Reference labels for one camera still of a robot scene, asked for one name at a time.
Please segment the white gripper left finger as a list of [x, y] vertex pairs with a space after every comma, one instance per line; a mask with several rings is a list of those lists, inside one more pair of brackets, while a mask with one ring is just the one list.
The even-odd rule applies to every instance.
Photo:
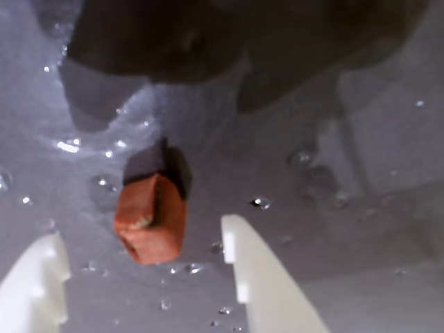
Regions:
[[58, 333], [69, 318], [65, 283], [71, 277], [59, 234], [34, 241], [1, 281], [1, 331]]

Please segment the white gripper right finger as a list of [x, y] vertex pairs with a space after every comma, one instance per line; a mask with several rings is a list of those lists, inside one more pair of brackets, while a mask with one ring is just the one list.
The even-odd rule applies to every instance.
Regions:
[[221, 217], [224, 261], [233, 266], [237, 302], [250, 332], [328, 332], [315, 306], [249, 222]]

